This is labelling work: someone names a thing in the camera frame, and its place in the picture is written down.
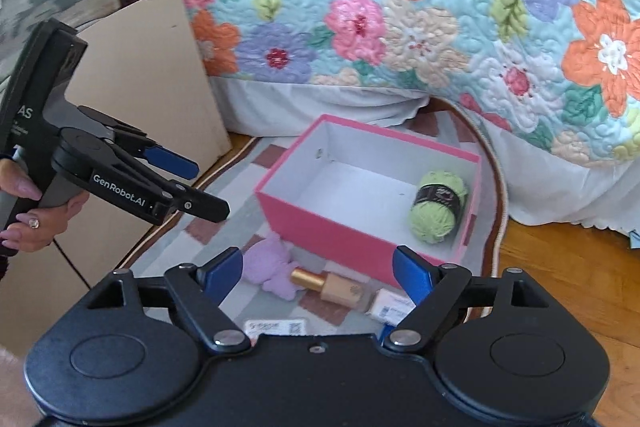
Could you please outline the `person's left hand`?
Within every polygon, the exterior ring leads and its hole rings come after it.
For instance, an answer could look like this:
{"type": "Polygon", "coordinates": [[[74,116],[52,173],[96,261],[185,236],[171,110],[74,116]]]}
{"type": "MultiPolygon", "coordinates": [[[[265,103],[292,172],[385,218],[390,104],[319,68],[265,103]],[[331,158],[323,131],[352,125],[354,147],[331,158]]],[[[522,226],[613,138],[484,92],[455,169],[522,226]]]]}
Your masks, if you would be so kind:
{"type": "MultiPolygon", "coordinates": [[[[38,201],[41,198],[41,192],[29,176],[9,158],[1,158],[1,191],[19,199],[38,201]]],[[[67,230],[70,219],[80,213],[89,198],[90,194],[82,191],[62,206],[19,213],[16,222],[1,232],[1,244],[25,253],[40,251],[67,230]]]]}

